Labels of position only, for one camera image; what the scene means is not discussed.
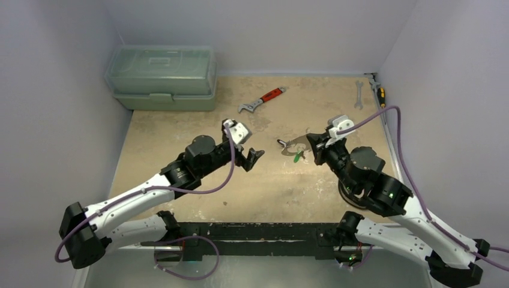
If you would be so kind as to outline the black key tag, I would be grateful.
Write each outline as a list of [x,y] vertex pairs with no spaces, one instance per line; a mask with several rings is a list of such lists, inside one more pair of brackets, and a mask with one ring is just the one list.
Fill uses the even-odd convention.
[[281,139],[277,139],[277,143],[279,143],[282,147],[287,147],[287,143]]

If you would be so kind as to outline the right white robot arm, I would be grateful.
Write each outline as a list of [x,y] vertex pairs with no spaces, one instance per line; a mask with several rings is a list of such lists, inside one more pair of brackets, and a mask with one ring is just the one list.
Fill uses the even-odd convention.
[[326,134],[306,134],[315,164],[326,164],[338,177],[339,187],[360,195],[357,203],[368,211],[396,222],[408,233],[390,232],[353,212],[345,212],[332,234],[340,245],[362,242],[382,247],[419,263],[430,276],[447,287],[480,284],[483,270],[476,264],[490,245],[483,239],[461,236],[423,208],[415,193],[382,171],[385,161],[368,146],[348,151],[346,139],[327,144]]

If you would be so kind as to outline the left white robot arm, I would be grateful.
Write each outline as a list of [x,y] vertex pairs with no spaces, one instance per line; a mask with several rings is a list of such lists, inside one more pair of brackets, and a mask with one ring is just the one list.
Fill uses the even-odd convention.
[[248,172],[265,153],[253,148],[247,155],[242,151],[242,145],[227,135],[220,144],[210,136],[197,136],[175,161],[138,187],[95,205],[70,204],[59,228],[61,243],[55,261],[71,262],[75,269],[92,265],[114,244],[116,228],[130,218],[185,194],[196,194],[204,177],[227,164]]

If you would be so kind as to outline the large perforated metal keyring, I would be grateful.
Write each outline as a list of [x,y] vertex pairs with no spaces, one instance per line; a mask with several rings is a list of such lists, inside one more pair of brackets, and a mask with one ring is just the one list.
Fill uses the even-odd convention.
[[300,153],[301,155],[310,152],[311,147],[306,139],[306,135],[298,136],[292,140],[283,140],[288,145],[287,147],[282,147],[281,154],[283,156],[289,156],[294,157],[297,153]]

